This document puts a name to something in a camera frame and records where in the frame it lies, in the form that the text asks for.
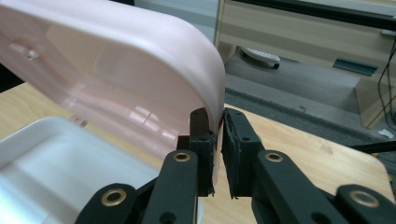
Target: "pink plastic lid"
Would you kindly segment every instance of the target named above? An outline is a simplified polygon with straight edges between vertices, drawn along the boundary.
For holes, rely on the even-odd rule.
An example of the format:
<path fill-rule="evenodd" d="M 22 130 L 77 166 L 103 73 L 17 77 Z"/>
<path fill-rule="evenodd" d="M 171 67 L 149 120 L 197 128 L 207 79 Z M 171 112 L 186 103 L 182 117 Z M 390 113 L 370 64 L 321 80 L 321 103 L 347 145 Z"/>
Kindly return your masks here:
<path fill-rule="evenodd" d="M 205 107 L 217 133 L 225 73 L 178 18 L 107 0 L 0 0 L 0 62 L 82 119 L 163 157 Z"/>

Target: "cable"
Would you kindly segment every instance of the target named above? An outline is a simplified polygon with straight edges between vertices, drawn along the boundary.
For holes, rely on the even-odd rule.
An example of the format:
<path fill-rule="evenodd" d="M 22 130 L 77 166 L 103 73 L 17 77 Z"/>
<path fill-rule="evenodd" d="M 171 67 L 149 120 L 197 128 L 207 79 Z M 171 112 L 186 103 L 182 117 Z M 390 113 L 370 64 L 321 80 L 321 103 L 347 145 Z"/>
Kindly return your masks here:
<path fill-rule="evenodd" d="M 388 116 L 386 113 L 386 107 L 385 107 L 385 103 L 384 103 L 384 99 L 382 98 L 382 94 L 381 94 L 381 80 L 383 78 L 383 76 L 385 75 L 385 72 L 387 72 L 387 77 L 388 77 L 388 90 L 389 90 L 389 108 L 390 108 L 390 118 L 393 122 L 393 124 L 396 125 L 396 114 L 393 114 L 393 110 L 392 110 L 392 95 L 391 95 L 391 86 L 390 86 L 390 71 L 389 71 L 389 65 L 390 65 L 390 61 L 393 58 L 393 55 L 396 52 L 396 36 L 393 40 L 393 45 L 392 48 L 390 49 L 390 54 L 389 54 L 389 59 L 387 62 L 387 65 L 385 66 L 384 70 L 382 71 L 381 77 L 378 80 L 377 83 L 377 89 L 378 89 L 378 95 L 379 95 L 379 99 L 381 100 L 381 105 L 382 105 L 382 111 L 384 112 L 384 117 L 385 117 L 385 122 L 387 123 L 388 127 L 390 127 L 393 131 L 396 131 L 396 128 L 393 128 L 388 120 Z"/>

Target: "wooden tabletop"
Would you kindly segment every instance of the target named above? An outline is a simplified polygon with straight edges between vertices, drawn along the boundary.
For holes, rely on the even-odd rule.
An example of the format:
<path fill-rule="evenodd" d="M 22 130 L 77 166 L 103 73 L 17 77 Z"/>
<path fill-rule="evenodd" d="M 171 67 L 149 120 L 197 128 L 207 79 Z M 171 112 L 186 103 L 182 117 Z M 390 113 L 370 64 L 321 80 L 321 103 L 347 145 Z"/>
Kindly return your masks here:
<path fill-rule="evenodd" d="M 374 189 L 394 202 L 386 170 L 376 158 L 241 111 L 246 114 L 264 146 L 288 154 L 317 187 L 334 194 L 340 185 L 355 183 Z M 72 115 L 29 84 L 5 91 L 0 94 L 0 140 L 37 119 L 49 116 L 69 118 Z M 86 129 L 138 159 L 161 168 L 162 161 L 116 136 L 91 124 Z M 224 165 L 220 166 L 215 196 L 204 198 L 204 201 L 203 223 L 256 222 L 250 209 L 249 198 L 231 200 Z"/>

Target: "gray floor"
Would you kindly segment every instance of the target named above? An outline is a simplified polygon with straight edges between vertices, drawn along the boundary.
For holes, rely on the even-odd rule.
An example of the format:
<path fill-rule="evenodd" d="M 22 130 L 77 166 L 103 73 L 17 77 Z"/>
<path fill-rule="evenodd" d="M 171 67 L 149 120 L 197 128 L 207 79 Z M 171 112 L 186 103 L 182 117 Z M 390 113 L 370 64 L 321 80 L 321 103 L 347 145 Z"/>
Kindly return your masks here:
<path fill-rule="evenodd" d="M 226 103 L 269 119 L 332 140 L 345 146 L 395 141 L 361 125 L 354 86 L 357 77 L 281 59 L 279 69 L 242 56 L 238 50 L 226 63 Z M 380 160 L 396 176 L 396 153 L 381 153 Z"/>

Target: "white plastic tray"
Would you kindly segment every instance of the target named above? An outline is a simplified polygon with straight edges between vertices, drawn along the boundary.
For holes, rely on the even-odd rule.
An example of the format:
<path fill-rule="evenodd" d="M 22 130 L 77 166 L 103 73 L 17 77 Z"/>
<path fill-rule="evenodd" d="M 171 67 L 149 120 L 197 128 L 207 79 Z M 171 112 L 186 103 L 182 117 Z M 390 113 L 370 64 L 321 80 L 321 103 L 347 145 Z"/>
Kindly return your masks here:
<path fill-rule="evenodd" d="M 41 119 L 0 141 L 0 223 L 74 223 L 100 188 L 157 175 L 67 119 Z"/>

